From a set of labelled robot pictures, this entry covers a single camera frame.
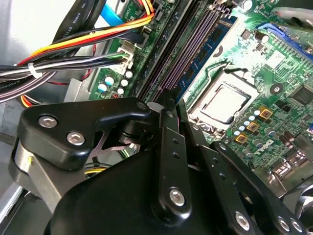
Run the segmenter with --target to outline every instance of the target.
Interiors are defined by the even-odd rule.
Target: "green circuit board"
[[[293,135],[303,133],[310,140],[313,140],[313,136],[307,131],[313,122],[313,103],[308,102],[306,105],[301,105],[292,98],[303,86],[313,89],[313,64],[273,34],[266,32],[270,36],[270,40],[262,44],[264,46],[262,50],[257,50],[260,43],[253,38],[256,27],[264,22],[283,24],[283,21],[272,13],[277,2],[278,0],[255,0],[253,8],[248,12],[235,9],[232,14],[238,17],[239,22],[225,37],[222,43],[223,53],[209,59],[209,63],[201,70],[197,80],[184,97],[186,106],[189,108],[199,97],[203,88],[207,86],[209,82],[208,73],[214,81],[214,75],[217,74],[218,68],[212,68],[219,64],[223,65],[223,62],[230,62],[232,68],[246,68],[252,72],[255,86],[260,95],[251,107],[266,106],[272,115],[267,120],[260,118],[254,121],[260,126],[256,132],[242,132],[247,136],[244,144],[234,141],[231,128],[227,130],[226,137],[230,140],[231,148],[246,163],[252,162],[255,167],[262,166],[268,169],[273,163],[282,160],[290,150],[278,140],[278,136],[284,131],[288,130]],[[245,30],[248,30],[251,36],[244,39],[241,35]],[[310,37],[307,35],[306,41],[311,40]],[[282,89],[278,94],[271,94],[270,89],[275,84],[281,84]],[[279,108],[276,105],[278,100],[287,103],[290,110],[286,112]],[[269,137],[266,134],[265,130],[269,127],[275,130],[276,136]],[[206,137],[208,142],[217,140],[213,136],[207,135]],[[262,152],[258,151],[258,148],[253,144],[256,139],[262,143],[272,141]],[[245,149],[250,149],[252,153],[255,153],[252,158],[243,155]]]
[[[142,71],[149,66],[146,64],[149,61],[148,58],[151,58],[151,56],[157,58],[160,55],[160,50],[156,48],[158,47],[157,42],[163,37],[164,41],[166,41],[166,37],[171,32],[170,28],[167,29],[168,26],[173,27],[175,21],[177,22],[179,20],[179,14],[183,12],[184,4],[187,2],[188,0],[182,0],[179,3],[176,1],[176,4],[169,4],[167,1],[161,1],[163,4],[161,10],[162,17],[158,21],[154,20],[147,25],[151,33],[145,47],[142,49],[136,47],[134,50],[134,65],[132,67],[134,75],[129,79],[128,87],[124,87],[125,93],[123,95],[117,93],[117,88],[120,87],[120,81],[125,78],[123,75],[111,69],[99,69],[91,90],[90,99],[115,98],[136,94],[137,91],[135,88],[140,87]],[[272,115],[267,120],[256,119],[254,122],[259,125],[259,129],[253,133],[244,131],[242,134],[247,136],[247,140],[243,144],[234,141],[232,128],[227,130],[223,139],[227,138],[231,140],[228,144],[246,163],[252,162],[255,167],[262,166],[268,169],[270,169],[273,163],[283,160],[285,154],[289,151],[278,139],[279,135],[285,130],[290,131],[293,135],[303,133],[310,140],[313,138],[307,131],[313,122],[312,102],[301,105],[292,98],[303,86],[313,89],[313,64],[273,34],[264,31],[264,33],[270,36],[270,39],[263,44],[256,41],[253,37],[257,31],[256,27],[262,23],[274,22],[279,26],[285,25],[285,22],[273,12],[273,8],[278,2],[279,0],[254,0],[253,7],[247,12],[244,12],[239,7],[235,8],[232,16],[237,17],[238,20],[221,42],[222,52],[216,52],[216,54],[211,56],[184,96],[186,106],[189,108],[199,97],[203,88],[207,86],[209,75],[212,78],[211,82],[214,81],[218,71],[218,68],[215,67],[218,65],[225,65],[229,62],[230,65],[228,66],[230,68],[248,69],[255,78],[255,86],[260,93],[251,107],[259,108],[260,106],[265,106],[272,112]],[[123,20],[125,22],[131,21],[139,17],[140,14],[141,11],[131,0],[125,10]],[[196,21],[199,15],[201,15],[201,11],[194,16],[193,21]],[[307,45],[309,41],[313,42],[313,34],[298,31],[294,27],[286,29],[288,29],[290,37],[301,45]],[[243,38],[242,34],[245,30],[250,35]],[[116,52],[122,43],[122,40],[112,40],[108,52]],[[114,84],[108,86],[106,92],[99,91],[98,84],[103,83],[104,79],[108,76],[114,79]],[[281,84],[282,89],[278,94],[271,94],[270,89],[275,84]],[[147,100],[153,94],[153,92],[150,92],[146,97]],[[277,101],[288,104],[290,110],[286,112],[279,108]],[[267,135],[266,130],[269,127],[275,130],[277,133],[276,136],[269,137]],[[214,136],[206,135],[206,137],[208,142],[219,140]],[[267,143],[271,140],[271,144],[264,151],[260,152],[253,144],[253,141],[256,139],[262,143]],[[245,149],[250,149],[252,153],[256,154],[252,158],[245,157],[243,154]]]
[[[120,75],[119,73],[116,73],[111,69],[104,68],[99,69],[97,72],[96,79],[89,97],[90,100],[130,96],[130,92],[132,91],[134,85],[140,79],[139,72],[143,69],[143,66],[148,56],[151,55],[153,48],[156,44],[156,41],[159,39],[161,33],[163,33],[164,36],[164,30],[166,26],[168,27],[168,24],[171,23],[169,22],[169,19],[172,20],[171,26],[174,27],[175,21],[179,20],[179,15],[184,11],[184,6],[188,2],[188,0],[183,0],[182,2],[183,4],[179,4],[178,2],[172,4],[167,3],[167,1],[161,1],[161,8],[159,12],[156,12],[155,18],[145,26],[146,31],[149,32],[149,38],[146,41],[145,46],[143,48],[136,47],[134,49],[134,64],[132,66],[132,73],[134,75],[131,79],[128,80],[129,82],[128,86],[124,87],[125,93],[123,95],[119,95],[117,93],[117,88],[121,87],[120,81],[123,78],[125,78],[125,76]],[[133,21],[134,19],[140,17],[141,14],[142,11],[140,11],[140,9],[134,3],[133,0],[130,0],[128,6],[125,9],[125,13],[122,19],[124,22]],[[112,40],[111,45],[109,46],[108,53],[117,52],[118,48],[122,44],[123,44],[122,40],[118,39]],[[114,79],[114,84],[108,86],[106,92],[101,92],[100,90],[98,90],[98,84],[104,82],[104,79],[108,76]]]

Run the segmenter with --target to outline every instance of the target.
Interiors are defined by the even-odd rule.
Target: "silver screw head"
[[[146,110],[147,109],[147,106],[144,103],[141,103],[141,102],[137,102],[137,106],[138,106],[139,109],[142,109],[142,110]]]
[[[291,224],[294,226],[295,229],[297,229],[300,233],[303,232],[301,226],[298,224],[298,222],[295,219],[291,219]]]
[[[240,227],[243,228],[243,230],[245,231],[250,230],[250,224],[243,214],[241,214],[240,212],[236,212],[235,218],[236,218],[237,223],[239,224]]]
[[[174,118],[174,117],[175,117],[174,114],[173,114],[172,112],[170,112],[170,111],[167,111],[166,113],[167,113],[167,115],[168,115],[169,117],[171,117],[171,118]]]
[[[176,206],[182,207],[185,204],[185,197],[178,189],[170,190],[170,199]]]
[[[219,146],[221,147],[222,150],[226,150],[226,146],[223,145],[222,143],[220,143]]]
[[[196,125],[196,124],[192,124],[192,127],[196,130],[196,131],[199,131],[200,128]]]
[[[284,230],[286,230],[287,232],[290,231],[289,225],[285,222],[285,220],[282,217],[278,217],[278,222],[280,226],[283,227]]]
[[[38,123],[44,128],[53,128],[58,124],[58,121],[51,116],[42,116],[39,118]]]
[[[67,141],[73,145],[81,146],[85,143],[85,137],[79,132],[71,132],[67,135]]]

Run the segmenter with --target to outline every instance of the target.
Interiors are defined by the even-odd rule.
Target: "chip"
[[[235,141],[241,144],[244,144],[248,140],[248,137],[245,136],[244,134],[240,134]]]
[[[260,125],[255,123],[255,122],[252,122],[250,123],[249,126],[247,126],[246,128],[249,130],[249,131],[252,131],[252,132],[255,132],[259,129]]]
[[[244,32],[242,33],[241,37],[245,40],[247,40],[250,36],[251,36],[251,32],[249,30],[244,30]]]
[[[259,44],[256,49],[257,51],[262,51],[263,48],[264,46],[262,44]]]
[[[313,100],[313,89],[303,86],[300,87],[292,96],[292,99],[302,105],[308,105]]]
[[[275,103],[280,109],[283,109],[286,105],[287,105],[287,103],[286,102],[284,102],[284,101],[282,101],[282,100],[278,100],[278,101],[276,101],[276,103]]]
[[[267,108],[264,105],[261,105],[259,107],[259,110],[261,111],[260,117],[262,117],[262,118],[269,119],[273,115],[273,112],[271,110],[269,110],[269,108]]]
[[[306,115],[303,117],[303,120],[304,120],[304,121],[309,121],[311,118],[312,118],[311,115],[306,114]]]

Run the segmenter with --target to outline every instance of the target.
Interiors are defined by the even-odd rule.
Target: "black metal bracket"
[[[149,107],[137,98],[39,105],[23,111],[18,137],[25,149],[55,166],[81,169],[95,147],[96,132],[104,132],[104,142],[118,123],[147,120],[150,114]],[[39,123],[41,117],[52,117],[56,126],[43,127]],[[73,132],[83,136],[83,144],[74,145],[67,140]]]
[[[160,111],[160,146],[156,148],[157,163],[152,196],[152,209],[166,225],[176,226],[189,218],[191,190],[184,136],[179,134],[176,109],[168,106]]]
[[[305,233],[304,226],[297,218],[228,146],[220,141],[208,145],[201,129],[188,122],[183,101],[176,107],[170,94],[165,92],[159,102],[163,107],[159,113],[150,110],[137,98],[36,106],[22,114],[18,128],[19,147],[35,155],[34,160],[38,157],[37,172],[45,174],[47,179],[57,179],[51,171],[53,168],[71,174],[70,170],[82,169],[89,156],[122,149],[129,143],[138,143],[145,146],[145,154],[141,150],[141,161],[146,161],[144,156],[155,157],[154,181],[149,192],[150,206],[151,214],[162,222],[162,226],[179,228],[194,219],[192,202],[195,205],[195,201],[191,191],[195,188],[191,187],[194,181],[190,180],[191,172],[188,168],[188,164],[192,164],[192,167],[198,167],[205,182],[203,187],[210,189],[210,193],[205,195],[206,201],[210,202],[205,211],[214,212],[211,219],[219,233]],[[40,122],[42,117],[51,117],[53,122],[45,126]],[[79,144],[75,144],[75,140],[69,141],[68,135],[73,132],[83,137],[83,141]],[[135,164],[135,157],[125,161]],[[39,177],[32,171],[36,170],[34,166],[29,171],[29,166],[25,166],[24,162],[17,166]],[[109,170],[116,169],[119,169],[118,165]],[[79,183],[75,188],[84,188],[84,185],[93,187],[90,183],[92,180],[89,179],[88,184]],[[38,188],[39,182],[33,181]],[[56,188],[57,196],[51,204],[52,209],[61,198],[60,195],[63,195],[60,192],[65,193],[69,188]],[[247,212],[240,192],[251,199],[255,222]],[[39,193],[47,197],[48,191],[41,189]],[[195,214],[202,213],[203,210],[198,207]]]
[[[225,160],[238,181],[236,187],[252,201],[254,217],[264,234],[300,235],[305,233],[302,223],[270,191],[268,187],[221,141],[210,145]]]

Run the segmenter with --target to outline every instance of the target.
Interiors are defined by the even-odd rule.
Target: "yellow wire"
[[[82,36],[82,37],[79,37],[79,38],[67,40],[67,41],[62,42],[62,43],[49,45],[49,46],[40,48],[39,50],[35,51],[34,53],[32,53],[32,56],[33,55],[37,55],[37,54],[39,54],[39,53],[41,53],[43,51],[46,51],[46,50],[51,50],[51,49],[55,49],[55,48],[58,48],[58,47],[63,47],[63,46],[66,46],[68,44],[77,43],[77,42],[80,42],[80,41],[83,41],[83,40],[87,40],[87,39],[90,39],[90,38],[102,36],[102,35],[105,35],[105,34],[116,32],[116,31],[124,31],[124,30],[132,29],[132,28],[141,27],[141,26],[144,26],[145,24],[147,24],[150,21],[151,18],[152,17],[149,17],[149,19],[147,21],[144,21],[144,22],[139,23],[139,24],[124,25],[124,26],[114,27],[114,28],[103,30],[103,31],[99,31],[97,33],[93,33],[93,34],[90,34],[90,35],[86,35],[86,36]]]
[[[154,9],[153,9],[153,6],[152,6],[150,0],[147,0],[147,4],[148,4],[148,6],[149,6],[149,8],[150,8],[150,11],[153,12]]]
[[[85,174],[91,174],[91,173],[100,173],[102,171],[106,170],[106,168],[94,168],[92,170],[86,170]]]
[[[148,4],[147,4],[146,0],[142,0],[142,3],[143,3],[143,6],[146,9],[147,15],[149,16],[150,15],[150,11],[149,11],[149,7],[148,7]]]
[[[96,32],[96,33],[93,33],[90,35],[81,36],[81,37],[78,37],[75,39],[67,40],[65,42],[61,42],[61,43],[57,43],[57,44],[53,44],[53,45],[49,45],[49,46],[40,48],[37,51],[35,51],[34,53],[32,53],[32,56],[37,55],[37,54],[44,52],[46,50],[52,50],[52,49],[55,49],[58,47],[63,47],[63,46],[66,46],[68,44],[77,43],[77,42],[87,40],[90,38],[94,38],[94,37],[102,36],[102,35],[109,34],[109,33],[114,33],[114,32],[119,32],[119,31],[124,31],[124,30],[128,30],[128,29],[144,26],[145,24],[147,24],[151,21],[154,14],[151,14],[150,10],[149,10],[149,8],[150,8],[151,11],[153,11],[153,7],[150,3],[150,0],[148,0],[148,3],[146,2],[146,0],[142,0],[142,3],[143,3],[145,10],[147,12],[147,17],[145,17],[145,18],[141,18],[141,19],[138,19],[138,20],[135,20],[132,22],[124,23],[122,25],[119,25],[119,26],[111,28],[111,29],[99,31],[99,32]]]
[[[24,105],[25,107],[27,107],[27,108],[30,107],[28,104],[25,103],[25,101],[24,101],[24,99],[23,99],[22,97],[21,97],[21,101],[22,101],[22,103],[23,103],[23,105]]]

